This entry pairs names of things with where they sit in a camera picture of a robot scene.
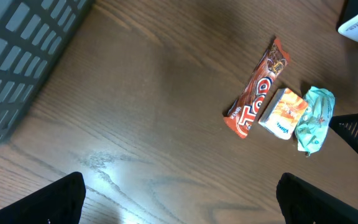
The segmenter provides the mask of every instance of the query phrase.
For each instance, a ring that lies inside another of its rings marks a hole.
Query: crumpled wrapper
[[[326,89],[312,86],[303,99],[309,106],[295,128],[295,135],[298,138],[298,151],[310,155],[323,145],[329,121],[333,117],[335,97]]]

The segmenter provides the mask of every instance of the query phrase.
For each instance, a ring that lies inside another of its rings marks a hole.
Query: teal candy wrapper
[[[309,107],[299,120],[295,135],[298,138],[298,151],[311,154],[320,150],[326,138],[335,97],[326,89],[312,86],[303,99],[309,103]]]

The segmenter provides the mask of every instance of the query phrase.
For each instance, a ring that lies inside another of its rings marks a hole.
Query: red candy wrapper
[[[241,138],[247,137],[267,92],[289,61],[290,55],[283,51],[280,40],[276,38],[252,72],[248,85],[223,118]]]

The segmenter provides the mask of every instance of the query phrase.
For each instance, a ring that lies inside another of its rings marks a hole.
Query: gray plastic basket
[[[0,143],[7,139],[93,0],[0,0]]]

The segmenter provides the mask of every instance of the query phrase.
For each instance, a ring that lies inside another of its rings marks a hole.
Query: wooden surface
[[[81,223],[284,223],[291,172],[358,209],[358,155],[332,130],[306,158],[296,141],[226,127],[274,35],[292,58],[263,103],[289,87],[358,113],[358,45],[340,0],[97,0],[28,116],[0,147],[0,208],[73,171]]]

